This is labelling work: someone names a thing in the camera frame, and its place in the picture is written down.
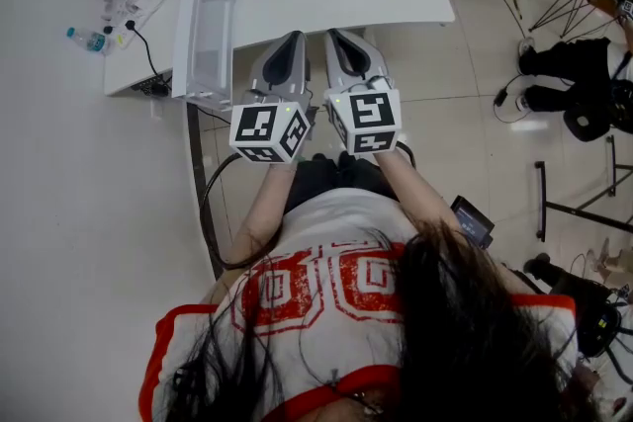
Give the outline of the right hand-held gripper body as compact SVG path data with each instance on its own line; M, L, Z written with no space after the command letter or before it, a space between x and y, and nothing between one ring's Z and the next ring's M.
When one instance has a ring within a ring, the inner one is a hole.
M388 76L329 88L324 105L350 155L394 151L402 131L400 92Z

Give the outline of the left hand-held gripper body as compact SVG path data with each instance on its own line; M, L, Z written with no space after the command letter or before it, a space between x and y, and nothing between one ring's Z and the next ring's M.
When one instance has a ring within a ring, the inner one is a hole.
M231 110L229 146L252 163L290 164L312 127L305 86L248 90Z

